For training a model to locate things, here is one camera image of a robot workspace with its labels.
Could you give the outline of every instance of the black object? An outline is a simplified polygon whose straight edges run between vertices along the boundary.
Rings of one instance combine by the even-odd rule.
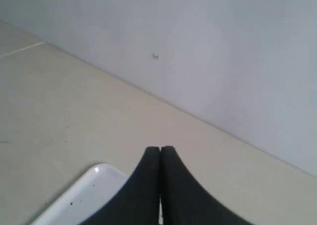
[[[213,198],[186,169],[174,147],[160,153],[164,225],[250,225]]]
[[[148,147],[119,192],[81,225],[158,225],[159,148]]]
[[[174,147],[148,147],[119,192],[81,225],[251,225],[213,198]]]

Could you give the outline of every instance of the floor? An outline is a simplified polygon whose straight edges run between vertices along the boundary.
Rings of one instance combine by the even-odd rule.
[[[0,224],[28,224],[93,164],[130,174],[163,145],[245,219],[316,223],[317,178],[0,21]]]

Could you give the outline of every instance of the white wall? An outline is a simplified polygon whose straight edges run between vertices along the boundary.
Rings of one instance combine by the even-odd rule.
[[[316,0],[0,0],[0,19],[317,175]]]

